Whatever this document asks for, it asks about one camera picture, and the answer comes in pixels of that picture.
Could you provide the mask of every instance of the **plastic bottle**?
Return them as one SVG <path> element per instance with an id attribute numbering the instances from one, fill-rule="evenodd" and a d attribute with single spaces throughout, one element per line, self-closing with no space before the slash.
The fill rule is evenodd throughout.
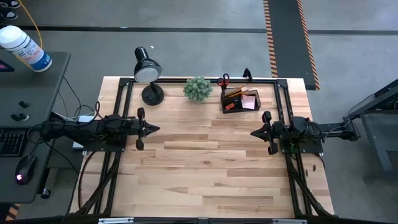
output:
<path id="1" fill-rule="evenodd" d="M 13 53 L 34 72 L 44 72 L 52 64 L 51 57 L 16 26 L 6 26 L 0 29 L 0 45 Z"/>

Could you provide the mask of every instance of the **black metal frame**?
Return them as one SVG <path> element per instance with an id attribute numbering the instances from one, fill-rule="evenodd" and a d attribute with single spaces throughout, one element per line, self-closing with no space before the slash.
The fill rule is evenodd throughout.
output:
<path id="1" fill-rule="evenodd" d="M 362 105 L 360 108 L 356 109 L 354 112 L 350 113 L 345 119 L 356 119 L 361 118 L 362 123 L 364 125 L 366 135 L 368 137 L 369 142 L 371 143 L 374 150 L 377 152 L 377 156 L 379 157 L 379 161 L 383 168 L 384 173 L 380 175 L 371 175 L 366 177 L 366 180 L 378 179 L 378 178 L 387 178 L 387 179 L 396 179 L 398 177 L 398 170 L 394 169 L 390 157 L 388 155 L 388 151 L 393 151 L 388 148 L 380 148 L 377 147 L 374 139 L 375 135 L 373 134 L 370 126 L 369 120 L 367 118 L 367 114 L 369 113 L 398 113 L 397 110 L 385 110 L 388 108 L 388 104 L 391 102 L 395 102 L 398 100 L 398 79 L 388 84 L 384 88 L 375 92 L 374 99 L 369 103 Z"/>
<path id="2" fill-rule="evenodd" d="M 187 78 L 191 77 L 162 77 L 157 80 L 158 83 L 184 83 Z M 205 77 L 212 83 L 216 83 L 218 77 Z M 123 109 L 123 117 L 126 118 L 129 112 L 129 103 L 131 99 L 132 86 L 135 82 L 134 78 L 120 78 L 118 93 L 116 95 L 116 101 L 114 106 L 114 114 L 119 112 L 121 97 L 123 88 L 127 87 L 127 95 Z M 284 97 L 287 105 L 287 116 L 289 121 L 292 122 L 293 109 L 290 102 L 289 88 L 286 79 L 276 78 L 253 78 L 249 70 L 245 70 L 243 77 L 231 77 L 230 83 L 263 83 L 272 84 L 275 90 L 275 98 L 277 102 L 277 111 L 279 120 L 284 123 L 284 112 L 282 108 L 282 100 L 280 97 L 279 90 L 282 88 Z M 294 167 L 290 151 L 284 149 L 284 144 L 279 144 L 282 148 L 282 152 L 285 153 L 285 160 L 287 163 L 287 172 L 289 176 L 290 193 L 292 196 L 292 203 L 294 208 L 295 220 L 285 219 L 271 219 L 271 218 L 166 218 L 166 217 L 131 217 L 134 223 L 185 223 L 185 224 L 234 224 L 234 223 L 363 223 L 370 224 L 376 222 L 368 222 L 362 220 L 349 220 L 344 218 L 338 218 L 329 214 L 323 207 L 317 202 L 316 198 L 312 195 L 311 191 L 307 187 L 305 180 L 305 174 L 303 169 L 303 162 L 300 150 L 295 153 L 297 158 L 297 169 Z M 116 152 L 114 161 L 108 170 L 109 160 L 111 152 L 106 152 L 101 171 L 101 177 L 98 188 L 94 191 L 90 199 L 84 204 L 84 206 L 76 213 L 71 213 L 65 217 L 52 217 L 52 218 L 35 218 L 28 220 L 17 220 L 16 223 L 98 223 L 99 218 L 111 218 L 111 209 L 113 204 L 114 191 L 116 188 L 116 179 L 119 169 L 119 163 L 121 158 L 121 152 Z M 106 207 L 101 213 L 101 201 L 103 196 L 103 190 L 110 181 L 108 199 Z M 305 214 L 303 214 L 299 207 L 299 200 L 297 196 L 297 190 L 295 182 L 303 191 L 304 203 L 305 203 Z M 91 207 L 95 204 L 94 214 L 88 214 Z M 312 207 L 318 213 L 318 216 L 312 215 Z"/>
<path id="3" fill-rule="evenodd" d="M 160 77 L 158 80 L 156 80 L 156 82 L 157 83 L 185 83 L 187 78 L 189 78 L 189 77 Z M 218 79 L 218 77 L 205 77 L 205 78 L 207 80 L 210 80 L 210 82 L 212 82 L 212 83 L 216 83 L 217 79 Z M 123 118 L 127 118 L 128 112 L 129 112 L 129 106 L 130 106 L 132 87 L 133 87 L 134 82 L 136 82 L 134 78 L 120 78 L 113 114 L 119 113 L 123 88 L 127 87 L 127 94 L 126 94 L 126 99 L 125 99 L 125 103 L 124 103 L 123 115 L 122 115 Z M 274 86 L 278 117 L 279 117 L 279 120 L 285 124 L 284 112 L 283 112 L 283 108 L 282 108 L 282 100 L 281 100 L 281 95 L 279 92 L 279 90 L 282 88 L 283 92 L 284 92 L 284 97 L 286 100 L 286 107 L 287 107 L 287 114 L 288 114 L 287 116 L 289 117 L 289 121 L 292 122 L 293 109 L 292 109 L 292 104 L 290 102 L 289 87 L 288 87 L 286 79 L 253 78 L 250 71 L 248 69 L 245 69 L 245 71 L 243 73 L 243 77 L 232 77 L 229 82 L 230 83 L 272 84 Z M 305 214 L 312 215 L 312 209 L 311 209 L 311 205 L 312 205 L 314 207 L 317 207 L 315 209 L 315 211 L 317 211 L 317 213 L 319 215 L 330 215 L 328 212 L 326 212 L 322 208 L 322 206 L 320 206 L 320 204 L 317 202 L 316 198 L 312 195 L 312 193 L 310 192 L 310 190 L 307 187 L 300 151 L 296 153 L 297 169 L 298 170 L 295 169 L 293 162 L 292 162 L 292 158 L 291 158 L 290 154 L 288 153 L 288 150 L 283 149 L 282 151 L 286 152 L 285 159 L 286 159 L 286 163 L 287 163 L 287 172 L 289 175 L 290 193 L 292 194 L 292 203 L 294 206 L 295 217 L 302 215 L 302 212 L 300 211 L 300 207 L 299 207 L 299 200 L 297 197 L 295 181 L 299 184 L 300 188 L 302 188 L 302 190 L 304 192 Z M 90 197 L 90 199 L 75 214 L 88 214 L 88 212 L 90 211 L 90 209 L 94 203 L 95 203 L 95 206 L 94 206 L 93 213 L 100 214 L 103 190 L 106 187 L 106 185 L 108 184 L 108 182 L 110 181 L 108 199 L 106 202 L 106 207 L 102 213 L 107 214 L 109 216 L 111 215 L 111 209 L 112 209 L 112 204 L 113 204 L 114 191 L 116 188 L 116 179 L 117 179 L 117 173 L 118 173 L 118 169 L 119 169 L 121 152 L 115 153 L 113 164 L 112 164 L 111 168 L 108 170 L 110 157 L 111 157 L 111 152 L 105 152 L 104 162 L 103 162 L 103 166 L 102 166 L 102 170 L 101 170 L 101 176 L 99 178 L 99 186 L 94 191 L 94 193 Z"/>

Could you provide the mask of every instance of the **pen holder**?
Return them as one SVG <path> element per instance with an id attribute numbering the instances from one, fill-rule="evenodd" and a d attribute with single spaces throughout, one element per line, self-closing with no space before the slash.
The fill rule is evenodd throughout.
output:
<path id="1" fill-rule="evenodd" d="M 246 96 L 255 96 L 256 100 L 254 101 L 254 109 L 244 108 L 242 104 L 242 95 L 233 96 L 233 97 L 225 97 L 226 93 L 231 93 L 237 88 L 227 88 L 222 90 L 221 92 L 221 107 L 223 109 L 223 113 L 237 113 L 237 112 L 245 112 L 245 111 L 257 111 L 261 107 L 261 102 L 259 98 L 259 93 L 257 90 L 250 90 L 246 92 Z"/>

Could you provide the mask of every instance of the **lamp base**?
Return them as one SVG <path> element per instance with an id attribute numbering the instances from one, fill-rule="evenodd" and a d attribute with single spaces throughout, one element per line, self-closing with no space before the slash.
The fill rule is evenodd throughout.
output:
<path id="1" fill-rule="evenodd" d="M 141 96 L 144 103 L 149 106 L 155 106 L 161 103 L 164 99 L 164 92 L 163 89 L 154 84 L 157 93 L 155 93 L 152 87 L 149 85 L 142 90 Z"/>

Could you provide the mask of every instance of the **small succulent plant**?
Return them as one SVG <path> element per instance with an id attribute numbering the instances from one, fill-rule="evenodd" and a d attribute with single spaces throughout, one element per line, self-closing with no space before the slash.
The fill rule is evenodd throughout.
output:
<path id="1" fill-rule="evenodd" d="M 205 80 L 203 77 L 194 77 L 187 80 L 183 91 L 189 100 L 201 103 L 210 96 L 213 88 L 210 86 L 210 80 Z"/>

